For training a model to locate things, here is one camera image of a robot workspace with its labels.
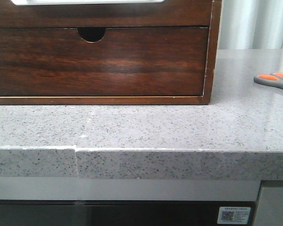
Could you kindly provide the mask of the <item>grey orange scissors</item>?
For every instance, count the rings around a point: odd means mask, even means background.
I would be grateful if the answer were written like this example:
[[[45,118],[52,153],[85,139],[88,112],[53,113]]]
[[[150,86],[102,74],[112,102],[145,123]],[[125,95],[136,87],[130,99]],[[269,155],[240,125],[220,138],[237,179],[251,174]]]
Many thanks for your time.
[[[258,74],[254,76],[253,80],[257,84],[283,90],[283,73]]]

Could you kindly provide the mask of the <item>dark wooden drawer cabinet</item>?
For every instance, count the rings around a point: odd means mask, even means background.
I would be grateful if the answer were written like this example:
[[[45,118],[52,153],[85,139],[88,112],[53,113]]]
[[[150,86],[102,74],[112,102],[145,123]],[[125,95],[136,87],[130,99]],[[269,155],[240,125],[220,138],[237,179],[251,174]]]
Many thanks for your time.
[[[0,105],[206,105],[210,102],[222,2],[212,0],[211,20],[208,25],[128,26],[128,27],[65,27],[11,29],[76,29],[86,42],[100,41],[108,28],[145,27],[204,27],[208,29],[207,55],[203,92],[199,96],[4,96]]]

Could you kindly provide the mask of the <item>white QR code sticker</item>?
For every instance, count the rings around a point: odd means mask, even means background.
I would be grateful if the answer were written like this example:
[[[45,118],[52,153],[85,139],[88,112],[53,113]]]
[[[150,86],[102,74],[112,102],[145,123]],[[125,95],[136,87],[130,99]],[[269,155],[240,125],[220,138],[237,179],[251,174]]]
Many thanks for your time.
[[[217,224],[246,225],[250,212],[251,207],[220,207]]]

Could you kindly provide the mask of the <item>white curtain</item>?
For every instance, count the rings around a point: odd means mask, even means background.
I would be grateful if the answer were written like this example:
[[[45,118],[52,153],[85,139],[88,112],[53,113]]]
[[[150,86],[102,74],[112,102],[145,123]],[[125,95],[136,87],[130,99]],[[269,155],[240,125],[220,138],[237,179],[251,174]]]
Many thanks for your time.
[[[218,47],[283,48],[283,0],[224,0]]]

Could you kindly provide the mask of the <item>white tray on cabinet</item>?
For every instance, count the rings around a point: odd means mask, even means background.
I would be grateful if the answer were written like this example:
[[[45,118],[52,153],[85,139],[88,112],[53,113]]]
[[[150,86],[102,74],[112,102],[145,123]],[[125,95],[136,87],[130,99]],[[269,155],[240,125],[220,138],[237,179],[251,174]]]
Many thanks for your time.
[[[17,6],[33,6],[33,5],[161,3],[163,1],[164,0],[12,0],[12,3]]]

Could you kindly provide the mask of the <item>grey cabinet door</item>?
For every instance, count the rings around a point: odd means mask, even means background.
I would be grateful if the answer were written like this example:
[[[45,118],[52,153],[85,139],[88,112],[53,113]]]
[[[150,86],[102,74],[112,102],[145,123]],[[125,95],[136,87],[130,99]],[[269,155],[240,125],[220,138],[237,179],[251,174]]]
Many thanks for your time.
[[[283,187],[262,187],[253,225],[283,226]]]

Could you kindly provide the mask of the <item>black glass appliance front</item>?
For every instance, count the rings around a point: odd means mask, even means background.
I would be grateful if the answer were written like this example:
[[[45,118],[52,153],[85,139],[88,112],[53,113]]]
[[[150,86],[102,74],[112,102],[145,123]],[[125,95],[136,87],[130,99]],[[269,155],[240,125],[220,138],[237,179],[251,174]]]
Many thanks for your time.
[[[251,207],[246,225],[217,224],[220,207]],[[0,226],[250,226],[254,202],[0,200]]]

